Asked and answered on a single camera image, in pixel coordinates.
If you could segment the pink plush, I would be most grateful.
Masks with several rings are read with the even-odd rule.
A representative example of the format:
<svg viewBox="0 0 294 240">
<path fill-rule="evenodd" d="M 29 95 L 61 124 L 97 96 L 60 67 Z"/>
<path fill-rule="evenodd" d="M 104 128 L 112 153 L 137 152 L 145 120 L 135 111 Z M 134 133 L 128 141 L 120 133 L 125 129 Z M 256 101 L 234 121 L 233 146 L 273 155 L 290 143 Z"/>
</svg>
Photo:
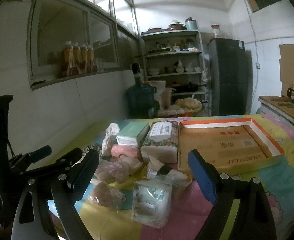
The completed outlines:
<svg viewBox="0 0 294 240">
<path fill-rule="evenodd" d="M 115 210 L 125 203 L 126 197 L 121 191 L 103 181 L 95 185 L 87 200 L 92 204 Z"/>
</svg>

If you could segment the leopard print cloth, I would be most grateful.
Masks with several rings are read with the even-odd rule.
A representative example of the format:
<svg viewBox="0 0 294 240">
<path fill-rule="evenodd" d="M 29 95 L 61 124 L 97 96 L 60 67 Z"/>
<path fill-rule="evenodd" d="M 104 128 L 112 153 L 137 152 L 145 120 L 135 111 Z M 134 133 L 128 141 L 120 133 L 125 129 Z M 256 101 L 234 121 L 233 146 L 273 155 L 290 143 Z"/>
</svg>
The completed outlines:
<svg viewBox="0 0 294 240">
<path fill-rule="evenodd" d="M 102 157 L 102 144 L 97 143 L 97 142 L 86 146 L 82 150 L 82 157 L 84 158 L 91 150 L 96 151 L 99 154 L 99 157 Z"/>
</svg>

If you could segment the cream teddy bear pink dress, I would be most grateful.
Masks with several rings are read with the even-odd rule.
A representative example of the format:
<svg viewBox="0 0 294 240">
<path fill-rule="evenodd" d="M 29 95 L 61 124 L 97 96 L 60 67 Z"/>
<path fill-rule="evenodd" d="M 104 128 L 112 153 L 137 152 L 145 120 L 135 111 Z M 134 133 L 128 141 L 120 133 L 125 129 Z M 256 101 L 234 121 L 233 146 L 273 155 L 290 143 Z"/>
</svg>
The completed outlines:
<svg viewBox="0 0 294 240">
<path fill-rule="evenodd" d="M 121 155 L 119 158 L 112 157 L 111 161 L 100 159 L 94 176 L 99 181 L 106 183 L 124 183 L 129 176 L 135 174 L 142 166 L 143 162 L 139 159 L 125 155 Z"/>
</svg>

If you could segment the pink soft pack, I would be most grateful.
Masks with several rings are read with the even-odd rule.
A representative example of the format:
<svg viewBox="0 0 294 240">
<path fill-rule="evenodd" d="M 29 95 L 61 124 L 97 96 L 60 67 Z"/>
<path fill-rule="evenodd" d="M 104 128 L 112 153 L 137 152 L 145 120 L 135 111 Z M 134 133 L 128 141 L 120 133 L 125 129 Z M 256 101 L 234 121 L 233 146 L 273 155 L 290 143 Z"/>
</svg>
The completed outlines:
<svg viewBox="0 0 294 240">
<path fill-rule="evenodd" d="M 140 149 L 134 146 L 113 145 L 111 148 L 111 155 L 114 157 L 125 155 L 127 157 L 141 159 Z"/>
</svg>

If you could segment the white plastic bag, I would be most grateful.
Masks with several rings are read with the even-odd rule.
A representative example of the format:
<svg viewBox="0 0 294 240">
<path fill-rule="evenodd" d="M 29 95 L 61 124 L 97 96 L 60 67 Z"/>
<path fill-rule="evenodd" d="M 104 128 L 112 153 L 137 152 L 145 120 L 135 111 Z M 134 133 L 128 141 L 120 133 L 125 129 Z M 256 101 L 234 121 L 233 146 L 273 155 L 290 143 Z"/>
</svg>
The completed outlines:
<svg viewBox="0 0 294 240">
<path fill-rule="evenodd" d="M 113 140 L 119 133 L 119 125 L 115 122 L 110 123 L 105 131 L 105 137 L 102 141 L 101 154 L 102 156 L 111 156 L 111 148 L 113 146 Z"/>
</svg>

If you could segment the floral tissue cube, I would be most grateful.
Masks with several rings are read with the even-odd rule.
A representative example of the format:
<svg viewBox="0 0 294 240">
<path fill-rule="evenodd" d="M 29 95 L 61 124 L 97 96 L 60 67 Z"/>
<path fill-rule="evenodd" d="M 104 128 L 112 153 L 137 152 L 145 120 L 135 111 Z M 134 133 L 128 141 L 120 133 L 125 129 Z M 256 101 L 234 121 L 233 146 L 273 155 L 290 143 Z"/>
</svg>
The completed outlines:
<svg viewBox="0 0 294 240">
<path fill-rule="evenodd" d="M 172 185 L 159 180 L 136 181 L 133 186 L 132 220 L 152 228 L 164 227 L 169 218 Z"/>
</svg>

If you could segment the small white packet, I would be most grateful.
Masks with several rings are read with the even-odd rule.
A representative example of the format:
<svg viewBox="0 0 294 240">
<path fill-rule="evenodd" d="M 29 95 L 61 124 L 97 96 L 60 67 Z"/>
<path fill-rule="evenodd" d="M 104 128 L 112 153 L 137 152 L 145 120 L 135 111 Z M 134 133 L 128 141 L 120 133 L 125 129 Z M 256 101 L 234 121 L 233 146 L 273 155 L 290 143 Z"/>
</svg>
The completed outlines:
<svg viewBox="0 0 294 240">
<path fill-rule="evenodd" d="M 145 178 L 157 179 L 172 186 L 172 195 L 178 199 L 183 191 L 191 184 L 192 177 L 182 173 L 169 165 L 163 164 L 153 156 L 149 156 L 149 163 Z"/>
</svg>

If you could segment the colourful cartoon tablecloth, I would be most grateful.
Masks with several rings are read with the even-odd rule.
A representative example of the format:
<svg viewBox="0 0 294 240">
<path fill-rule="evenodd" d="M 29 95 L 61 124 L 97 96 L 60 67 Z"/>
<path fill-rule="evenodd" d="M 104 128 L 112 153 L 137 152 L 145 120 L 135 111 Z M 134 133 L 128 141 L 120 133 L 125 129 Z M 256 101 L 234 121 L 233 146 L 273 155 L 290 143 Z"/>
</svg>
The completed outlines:
<svg viewBox="0 0 294 240">
<path fill-rule="evenodd" d="M 294 239 L 294 129 L 271 114 L 252 118 L 278 142 L 285 155 L 277 165 L 237 174 L 234 179 L 259 178 L 271 206 L 277 239 Z M 194 239 L 212 206 L 192 182 L 180 198 L 172 200 L 168 223 L 161 229 L 133 221 L 131 204 L 113 211 L 83 198 L 75 207 L 94 239 Z"/>
</svg>

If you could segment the mint green tissue box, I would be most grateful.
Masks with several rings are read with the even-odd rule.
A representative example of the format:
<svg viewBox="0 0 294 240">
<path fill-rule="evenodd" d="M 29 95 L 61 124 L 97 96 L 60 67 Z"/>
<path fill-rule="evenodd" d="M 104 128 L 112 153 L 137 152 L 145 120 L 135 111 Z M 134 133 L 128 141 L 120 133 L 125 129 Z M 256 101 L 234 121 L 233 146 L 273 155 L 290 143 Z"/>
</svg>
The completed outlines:
<svg viewBox="0 0 294 240">
<path fill-rule="evenodd" d="M 140 147 L 150 129 L 146 121 L 132 121 L 126 125 L 117 135 L 118 145 Z"/>
</svg>

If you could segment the orange-rimmed cardboard box tray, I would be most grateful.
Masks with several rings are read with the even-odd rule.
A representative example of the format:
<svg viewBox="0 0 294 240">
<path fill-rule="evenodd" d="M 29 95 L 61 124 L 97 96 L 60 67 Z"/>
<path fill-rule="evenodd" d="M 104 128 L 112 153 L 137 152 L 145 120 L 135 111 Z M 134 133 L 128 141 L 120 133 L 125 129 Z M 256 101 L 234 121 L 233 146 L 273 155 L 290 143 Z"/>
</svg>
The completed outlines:
<svg viewBox="0 0 294 240">
<path fill-rule="evenodd" d="M 191 173 L 191 150 L 229 175 L 276 165 L 284 156 L 283 148 L 251 117 L 180 122 L 177 168 L 186 174 Z"/>
</svg>

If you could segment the floral tissue pack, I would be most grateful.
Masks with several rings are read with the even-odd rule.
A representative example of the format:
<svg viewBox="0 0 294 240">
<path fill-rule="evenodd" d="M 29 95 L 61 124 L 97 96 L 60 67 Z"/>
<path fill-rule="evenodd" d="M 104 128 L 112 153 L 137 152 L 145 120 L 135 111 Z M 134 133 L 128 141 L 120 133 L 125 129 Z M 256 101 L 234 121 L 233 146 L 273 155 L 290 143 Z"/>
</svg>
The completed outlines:
<svg viewBox="0 0 294 240">
<path fill-rule="evenodd" d="M 150 161 L 150 156 L 164 164 L 177 163 L 178 122 L 153 122 L 140 152 L 145 163 Z"/>
</svg>

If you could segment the green water jug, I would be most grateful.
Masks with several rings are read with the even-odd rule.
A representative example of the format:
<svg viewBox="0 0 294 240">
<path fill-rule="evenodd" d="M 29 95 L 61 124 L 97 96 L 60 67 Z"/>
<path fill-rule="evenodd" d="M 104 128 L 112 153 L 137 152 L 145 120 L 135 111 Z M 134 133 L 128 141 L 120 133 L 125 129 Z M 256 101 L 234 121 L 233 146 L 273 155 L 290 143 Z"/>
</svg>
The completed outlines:
<svg viewBox="0 0 294 240">
<path fill-rule="evenodd" d="M 132 72 L 135 84 L 126 91 L 129 117 L 133 119 L 154 118 L 159 107 L 155 100 L 155 87 L 141 81 L 140 66 L 132 64 Z"/>
</svg>

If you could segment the kitchen counter cabinet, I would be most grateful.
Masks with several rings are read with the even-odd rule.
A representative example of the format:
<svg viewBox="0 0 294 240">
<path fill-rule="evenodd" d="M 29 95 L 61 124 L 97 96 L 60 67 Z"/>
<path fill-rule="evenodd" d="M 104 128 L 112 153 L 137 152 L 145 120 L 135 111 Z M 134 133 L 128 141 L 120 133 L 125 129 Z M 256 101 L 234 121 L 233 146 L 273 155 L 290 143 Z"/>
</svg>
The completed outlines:
<svg viewBox="0 0 294 240">
<path fill-rule="evenodd" d="M 284 125 L 294 133 L 294 104 L 289 98 L 280 96 L 259 96 L 261 114 L 266 114 L 272 121 Z"/>
</svg>

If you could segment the black refrigerator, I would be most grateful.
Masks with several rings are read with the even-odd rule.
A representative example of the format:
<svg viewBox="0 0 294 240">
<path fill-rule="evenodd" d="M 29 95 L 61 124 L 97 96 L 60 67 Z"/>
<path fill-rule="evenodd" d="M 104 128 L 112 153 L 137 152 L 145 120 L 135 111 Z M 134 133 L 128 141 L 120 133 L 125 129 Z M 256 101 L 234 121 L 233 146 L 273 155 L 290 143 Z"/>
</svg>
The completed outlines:
<svg viewBox="0 0 294 240">
<path fill-rule="evenodd" d="M 208 44 L 211 72 L 212 115 L 246 112 L 248 66 L 244 42 L 215 38 Z"/>
</svg>

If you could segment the metal kitchen shelf rack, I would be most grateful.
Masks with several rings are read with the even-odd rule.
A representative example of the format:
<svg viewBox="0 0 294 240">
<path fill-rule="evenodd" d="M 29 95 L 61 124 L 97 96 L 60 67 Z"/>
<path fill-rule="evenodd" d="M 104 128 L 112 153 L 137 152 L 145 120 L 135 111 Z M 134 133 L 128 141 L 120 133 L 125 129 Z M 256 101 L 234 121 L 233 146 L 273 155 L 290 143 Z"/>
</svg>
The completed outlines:
<svg viewBox="0 0 294 240">
<path fill-rule="evenodd" d="M 141 33 L 141 42 L 146 81 L 165 81 L 173 89 L 174 99 L 191 97 L 208 101 L 199 30 L 150 29 Z"/>
</svg>

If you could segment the red pot with lid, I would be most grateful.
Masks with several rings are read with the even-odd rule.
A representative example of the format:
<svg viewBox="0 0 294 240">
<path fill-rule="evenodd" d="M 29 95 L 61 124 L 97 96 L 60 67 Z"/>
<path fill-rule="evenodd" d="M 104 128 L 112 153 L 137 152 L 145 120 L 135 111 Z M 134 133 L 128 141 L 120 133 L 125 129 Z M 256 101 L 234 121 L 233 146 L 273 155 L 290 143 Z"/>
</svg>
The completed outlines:
<svg viewBox="0 0 294 240">
<path fill-rule="evenodd" d="M 168 25 L 168 30 L 182 30 L 184 24 L 177 21 L 173 20 L 169 25 Z"/>
</svg>

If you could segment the glass jar on refrigerator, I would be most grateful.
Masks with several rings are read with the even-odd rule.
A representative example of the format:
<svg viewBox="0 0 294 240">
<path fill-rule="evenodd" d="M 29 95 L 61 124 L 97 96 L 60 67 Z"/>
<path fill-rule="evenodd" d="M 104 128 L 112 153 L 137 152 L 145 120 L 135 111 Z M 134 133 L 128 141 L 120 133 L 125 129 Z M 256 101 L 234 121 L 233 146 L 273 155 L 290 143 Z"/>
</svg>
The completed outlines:
<svg viewBox="0 0 294 240">
<path fill-rule="evenodd" d="M 212 29 L 212 37 L 213 38 L 222 38 L 219 24 L 212 24 L 210 27 Z"/>
</svg>

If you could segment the light blue pot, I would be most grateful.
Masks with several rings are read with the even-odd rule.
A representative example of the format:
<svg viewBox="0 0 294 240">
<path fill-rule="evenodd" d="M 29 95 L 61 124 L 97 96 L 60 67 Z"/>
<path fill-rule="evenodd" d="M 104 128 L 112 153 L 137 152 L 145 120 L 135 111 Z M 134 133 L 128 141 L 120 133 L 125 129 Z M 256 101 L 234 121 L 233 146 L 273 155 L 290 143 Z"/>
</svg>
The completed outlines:
<svg viewBox="0 0 294 240">
<path fill-rule="evenodd" d="M 187 30 L 197 30 L 197 21 L 193 19 L 192 17 L 189 17 L 185 20 L 185 26 Z"/>
</svg>

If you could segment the cardboard wall sheet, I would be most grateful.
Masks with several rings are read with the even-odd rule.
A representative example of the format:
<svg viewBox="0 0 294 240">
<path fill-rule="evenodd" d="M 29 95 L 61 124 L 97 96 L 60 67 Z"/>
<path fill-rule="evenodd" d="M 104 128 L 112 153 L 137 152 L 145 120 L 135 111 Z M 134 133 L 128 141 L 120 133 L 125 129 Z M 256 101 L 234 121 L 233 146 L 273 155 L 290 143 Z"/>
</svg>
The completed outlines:
<svg viewBox="0 0 294 240">
<path fill-rule="evenodd" d="M 287 89 L 294 82 L 294 44 L 280 45 L 280 81 L 282 95 L 287 96 Z"/>
</svg>

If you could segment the window cabinet frame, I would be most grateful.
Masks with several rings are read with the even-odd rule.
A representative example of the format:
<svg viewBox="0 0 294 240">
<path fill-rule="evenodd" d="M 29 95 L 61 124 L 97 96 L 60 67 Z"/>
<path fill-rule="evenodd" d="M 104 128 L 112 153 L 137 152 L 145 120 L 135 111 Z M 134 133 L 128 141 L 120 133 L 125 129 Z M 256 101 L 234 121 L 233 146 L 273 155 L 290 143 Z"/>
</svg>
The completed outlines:
<svg viewBox="0 0 294 240">
<path fill-rule="evenodd" d="M 32 89 L 78 76 L 128 70 L 141 48 L 133 0 L 32 0 L 28 25 Z M 64 43 L 91 45 L 96 73 L 63 77 Z"/>
</svg>

